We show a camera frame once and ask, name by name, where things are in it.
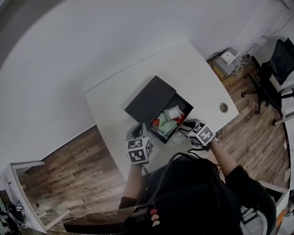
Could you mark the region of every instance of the heart sticker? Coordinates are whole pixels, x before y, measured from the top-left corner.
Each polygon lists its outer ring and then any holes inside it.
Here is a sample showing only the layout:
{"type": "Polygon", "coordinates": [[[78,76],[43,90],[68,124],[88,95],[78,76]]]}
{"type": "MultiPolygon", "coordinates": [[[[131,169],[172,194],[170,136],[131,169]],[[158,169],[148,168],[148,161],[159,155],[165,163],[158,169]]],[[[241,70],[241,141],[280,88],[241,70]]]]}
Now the heart sticker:
{"type": "Polygon", "coordinates": [[[155,220],[155,221],[153,222],[153,224],[152,224],[152,227],[154,227],[155,225],[159,225],[159,224],[160,224],[160,221],[155,220]]]}
{"type": "Polygon", "coordinates": [[[156,219],[159,219],[159,215],[157,214],[154,214],[152,217],[151,217],[151,220],[154,221],[156,219]]]}
{"type": "Polygon", "coordinates": [[[151,215],[156,214],[156,213],[157,213],[157,210],[156,210],[156,209],[152,209],[152,210],[150,211],[150,214],[151,214],[151,215]]]}

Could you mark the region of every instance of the red heart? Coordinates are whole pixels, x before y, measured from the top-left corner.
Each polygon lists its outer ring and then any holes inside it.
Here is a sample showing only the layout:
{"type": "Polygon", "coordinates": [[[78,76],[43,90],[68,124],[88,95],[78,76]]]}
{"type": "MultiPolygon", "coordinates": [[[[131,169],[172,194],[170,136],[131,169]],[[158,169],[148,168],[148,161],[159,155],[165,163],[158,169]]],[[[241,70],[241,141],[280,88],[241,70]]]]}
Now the red heart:
{"type": "Polygon", "coordinates": [[[152,210],[150,211],[150,214],[151,214],[151,215],[153,215],[153,214],[155,214],[155,213],[157,213],[157,210],[156,210],[156,209],[152,209],[152,210]]]}

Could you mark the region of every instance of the white table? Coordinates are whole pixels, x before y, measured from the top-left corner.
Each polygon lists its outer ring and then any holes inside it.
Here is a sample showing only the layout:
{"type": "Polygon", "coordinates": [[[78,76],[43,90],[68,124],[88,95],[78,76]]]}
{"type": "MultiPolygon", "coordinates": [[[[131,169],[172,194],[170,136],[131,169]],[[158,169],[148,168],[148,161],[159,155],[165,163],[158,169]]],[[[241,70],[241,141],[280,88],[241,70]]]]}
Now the white table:
{"type": "Polygon", "coordinates": [[[26,226],[32,227],[33,229],[47,233],[47,230],[51,228],[53,225],[58,223],[63,217],[68,215],[70,213],[70,210],[66,210],[64,213],[59,215],[56,219],[54,219],[52,222],[50,222],[47,225],[44,225],[40,218],[47,214],[47,212],[44,212],[40,215],[37,215],[34,209],[32,208],[31,204],[29,203],[23,188],[18,180],[17,170],[19,169],[29,169],[31,167],[39,166],[45,164],[44,161],[38,162],[22,162],[22,163],[10,163],[3,174],[1,175],[2,180],[4,181],[4,186],[6,189],[6,192],[9,196],[9,199],[14,205],[17,205],[18,202],[21,202],[26,214],[28,221],[26,223],[26,226]]]}
{"type": "MultiPolygon", "coordinates": [[[[238,110],[213,70],[188,42],[153,55],[111,77],[86,94],[92,115],[111,156],[125,179],[130,161],[124,149],[128,130],[137,122],[124,109],[155,76],[167,82],[194,109],[186,120],[197,118],[216,132],[238,115],[238,110]],[[220,103],[228,105],[227,113],[220,103]]],[[[165,165],[179,151],[191,148],[190,142],[175,133],[165,145],[149,133],[153,152],[149,172],[165,165]]]]}

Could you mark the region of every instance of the black office chair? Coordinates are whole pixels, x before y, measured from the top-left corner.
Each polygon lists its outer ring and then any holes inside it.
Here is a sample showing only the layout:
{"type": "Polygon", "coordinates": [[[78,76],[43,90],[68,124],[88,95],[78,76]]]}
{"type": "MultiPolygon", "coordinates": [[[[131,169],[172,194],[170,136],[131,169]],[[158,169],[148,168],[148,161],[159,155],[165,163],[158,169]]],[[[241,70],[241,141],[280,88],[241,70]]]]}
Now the black office chair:
{"type": "Polygon", "coordinates": [[[282,99],[294,97],[294,89],[292,88],[291,94],[281,95],[281,92],[277,92],[274,85],[269,80],[272,75],[275,76],[276,80],[282,85],[292,71],[294,71],[294,45],[287,39],[285,42],[278,40],[276,43],[275,50],[271,59],[268,62],[263,63],[261,66],[258,64],[256,59],[252,57],[259,68],[257,78],[253,79],[250,74],[246,74],[245,77],[249,77],[255,86],[256,90],[252,92],[244,92],[241,97],[245,95],[257,94],[258,95],[258,110],[255,114],[260,113],[260,107],[262,101],[266,101],[266,105],[272,105],[278,111],[282,108],[282,99]]]}

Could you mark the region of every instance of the wooden panel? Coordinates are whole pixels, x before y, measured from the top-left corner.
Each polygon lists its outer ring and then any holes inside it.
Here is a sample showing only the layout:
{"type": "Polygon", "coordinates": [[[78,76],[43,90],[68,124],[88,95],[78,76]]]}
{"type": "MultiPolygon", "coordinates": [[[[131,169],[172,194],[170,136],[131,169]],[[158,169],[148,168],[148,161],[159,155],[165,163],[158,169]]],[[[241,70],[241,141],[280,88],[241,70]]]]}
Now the wooden panel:
{"type": "MultiPolygon", "coordinates": [[[[243,75],[245,72],[254,75],[257,71],[249,64],[243,75]]],[[[288,188],[287,182],[283,181],[288,168],[288,155],[283,146],[285,134],[282,125],[271,126],[272,120],[279,117],[278,112],[263,104],[260,115],[255,115],[257,96],[241,98],[243,91],[254,90],[249,79],[240,76],[233,84],[226,84],[240,114],[222,129],[219,138],[223,147],[255,180],[273,181],[274,185],[288,188]]],[[[215,161],[211,152],[207,157],[215,161]]],[[[44,223],[68,208],[71,213],[66,218],[118,208],[125,181],[97,127],[52,153],[45,163],[30,169],[27,176],[20,177],[37,214],[48,212],[42,217],[44,223]]],[[[48,233],[68,234],[62,224],[53,226],[48,233]]]]}

